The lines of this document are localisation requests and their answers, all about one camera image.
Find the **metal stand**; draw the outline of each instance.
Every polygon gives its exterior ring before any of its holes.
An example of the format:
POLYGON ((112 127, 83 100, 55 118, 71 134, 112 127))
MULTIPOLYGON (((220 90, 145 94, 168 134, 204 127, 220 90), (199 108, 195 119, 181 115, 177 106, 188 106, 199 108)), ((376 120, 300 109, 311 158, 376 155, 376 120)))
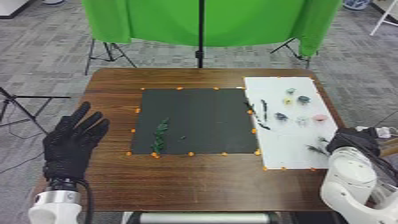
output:
POLYGON ((295 38, 289 38, 289 40, 284 42, 284 44, 275 48, 275 50, 270 52, 270 54, 273 54, 279 50, 280 50, 280 48, 282 47, 286 47, 288 49, 289 49, 289 51, 291 51, 291 53, 293 53, 293 56, 295 56, 295 58, 300 60, 300 61, 305 61, 305 69, 309 69, 309 63, 311 63, 311 57, 302 57, 296 53, 295 53, 295 51, 293 51, 293 49, 291 49, 291 47, 289 47, 289 43, 291 43, 291 41, 295 40, 295 38))
POLYGON ((206 9, 206 0, 199 0, 199 49, 195 51, 197 68, 202 68, 202 59, 204 59, 204 9, 206 9))
POLYGON ((0 124, 0 128, 5 127, 5 126, 10 126, 10 125, 14 125, 14 124, 19 124, 19 123, 23 123, 23 122, 26 122, 26 121, 32 121, 33 124, 35 124, 35 126, 37 126, 37 128, 41 129, 42 133, 48 134, 48 132, 46 132, 46 130, 44 130, 41 124, 37 123, 35 118, 37 118, 37 116, 39 116, 39 114, 41 114, 41 112, 42 112, 42 110, 44 110, 44 108, 46 108, 46 105, 48 105, 49 101, 51 101, 53 99, 69 99, 71 97, 67 97, 67 96, 16 96, 16 95, 10 95, 10 94, 7 93, 7 91, 5 91, 5 89, 3 89, 1 87, 0 87, 0 94, 1 94, 3 97, 5 97, 5 100, 3 100, 3 107, 1 107, 1 112, 0 112, 0 123, 1 123, 1 121, 3 121, 3 115, 5 115, 5 110, 7 110, 9 103, 14 104, 14 107, 21 110, 23 114, 25 114, 26 117, 28 117, 26 119, 21 119, 19 121, 14 121, 14 122, 10 122, 10 123, 7 123, 7 124, 0 124), (19 98, 19 99, 46 99, 46 102, 44 102, 44 104, 42 104, 42 106, 41 106, 41 108, 39 108, 35 114, 32 114, 32 113, 26 111, 25 107, 21 106, 19 102, 16 101, 17 98, 19 98))
POLYGON ((398 0, 392 1, 391 5, 389 5, 389 8, 387 8, 387 10, 385 10, 385 12, 383 12, 383 14, 382 14, 382 18, 380 18, 380 20, 378 20, 378 22, 376 22, 375 29, 371 30, 371 33, 369 33, 371 36, 375 35, 376 30, 378 30, 378 27, 382 26, 383 23, 387 23, 387 24, 392 25, 392 26, 398 26, 396 23, 392 23, 392 22, 389 22, 389 21, 385 20, 389 14, 391 14, 391 11, 392 11, 392 9, 394 9, 394 5, 396 5, 396 3, 398 3, 398 0))
POLYGON ((129 57, 126 56, 126 53, 124 51, 121 50, 121 47, 115 43, 105 43, 103 42, 103 47, 105 47, 105 54, 108 56, 108 58, 99 58, 99 57, 92 57, 92 52, 94 52, 94 47, 96 47, 96 40, 92 39, 90 41, 90 50, 89 50, 89 59, 87 59, 87 65, 85 65, 85 76, 89 75, 89 69, 90 69, 90 60, 101 60, 101 61, 106 61, 106 62, 115 62, 119 58, 126 58, 131 66, 137 68, 135 64, 133 64, 133 61, 129 59, 129 57), (113 56, 113 49, 119 51, 121 55, 115 57, 113 56))

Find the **black square mat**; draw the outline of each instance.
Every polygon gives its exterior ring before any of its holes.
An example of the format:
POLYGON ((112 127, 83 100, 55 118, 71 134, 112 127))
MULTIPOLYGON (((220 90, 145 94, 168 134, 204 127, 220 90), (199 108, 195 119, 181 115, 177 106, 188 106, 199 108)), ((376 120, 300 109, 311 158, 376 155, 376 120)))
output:
POLYGON ((151 154, 154 131, 168 118, 161 154, 252 153, 257 149, 241 89, 149 89, 142 93, 131 149, 151 154))

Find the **green backdrop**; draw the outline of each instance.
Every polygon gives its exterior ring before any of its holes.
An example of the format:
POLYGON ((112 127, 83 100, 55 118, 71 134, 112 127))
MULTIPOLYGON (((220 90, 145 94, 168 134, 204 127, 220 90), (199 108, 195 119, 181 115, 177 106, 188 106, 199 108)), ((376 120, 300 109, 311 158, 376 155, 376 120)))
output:
MULTIPOLYGON (((81 0, 92 37, 197 46, 199 0, 81 0)), ((312 56, 341 0, 206 0, 204 45, 257 45, 300 40, 312 56)))

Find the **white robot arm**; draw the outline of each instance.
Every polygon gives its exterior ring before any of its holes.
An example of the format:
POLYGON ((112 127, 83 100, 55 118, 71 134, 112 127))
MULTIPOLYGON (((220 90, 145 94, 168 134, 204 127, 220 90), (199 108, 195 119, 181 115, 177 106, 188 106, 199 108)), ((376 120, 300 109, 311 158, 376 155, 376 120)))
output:
POLYGON ((32 224, 78 224, 76 217, 81 211, 80 193, 76 191, 46 191, 37 196, 33 207, 28 210, 32 224))
POLYGON ((350 224, 398 223, 396 188, 376 180, 371 162, 353 147, 332 152, 321 200, 350 224), (369 197, 373 208, 366 206, 369 197))

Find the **light stand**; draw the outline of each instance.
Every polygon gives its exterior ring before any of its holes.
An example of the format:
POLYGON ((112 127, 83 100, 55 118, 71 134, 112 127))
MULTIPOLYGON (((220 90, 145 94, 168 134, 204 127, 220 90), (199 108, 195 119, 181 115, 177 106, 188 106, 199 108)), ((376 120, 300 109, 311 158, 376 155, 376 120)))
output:
POLYGON ((204 59, 204 12, 206 12, 206 0, 199 0, 199 49, 195 51, 197 68, 202 68, 204 59))
POLYGON ((106 62, 115 62, 119 58, 126 58, 128 60, 128 63, 131 64, 131 66, 137 68, 135 64, 133 64, 133 61, 124 53, 124 51, 121 50, 121 47, 115 43, 105 43, 103 42, 103 47, 105 47, 105 54, 108 56, 108 58, 99 58, 99 57, 92 57, 92 52, 94 52, 94 48, 96 48, 96 39, 92 39, 90 41, 90 50, 89 50, 89 59, 87 59, 87 65, 85 65, 85 76, 89 75, 89 69, 90 69, 90 61, 92 60, 101 60, 101 61, 106 61, 106 62), (121 55, 115 57, 113 56, 113 49, 119 51, 121 55))
POLYGON ((7 93, 7 91, 5 91, 5 89, 1 87, 0 87, 0 94, 5 97, 5 99, 3 99, 3 107, 1 107, 1 112, 0 112, 0 123, 3 121, 3 115, 5 115, 5 110, 7 110, 9 103, 14 104, 14 107, 21 110, 21 112, 23 112, 23 114, 26 116, 26 118, 21 119, 19 121, 14 121, 14 122, 10 122, 7 124, 0 124, 0 128, 5 127, 5 126, 10 126, 14 124, 19 124, 19 123, 23 123, 26 121, 32 121, 35 126, 37 126, 37 128, 41 129, 41 132, 44 134, 48 134, 41 124, 37 123, 35 118, 37 118, 37 116, 39 116, 39 114, 41 114, 41 112, 42 112, 42 110, 46 108, 46 105, 48 105, 49 101, 53 99, 69 99, 71 97, 67 97, 67 96, 16 96, 16 95, 10 95, 7 93), (16 101, 17 98, 19 99, 46 99, 46 102, 44 102, 44 104, 42 104, 42 106, 41 106, 41 108, 39 108, 39 110, 37 110, 37 112, 33 114, 26 111, 25 107, 21 106, 19 102, 16 101))
POLYGON ((289 43, 291 41, 295 40, 296 38, 289 38, 289 40, 284 42, 284 44, 275 48, 275 50, 270 52, 270 54, 273 54, 280 49, 282 47, 286 47, 293 53, 293 56, 295 58, 300 60, 300 61, 305 61, 305 69, 309 69, 309 63, 311 63, 311 57, 302 57, 302 55, 298 55, 289 47, 289 43))

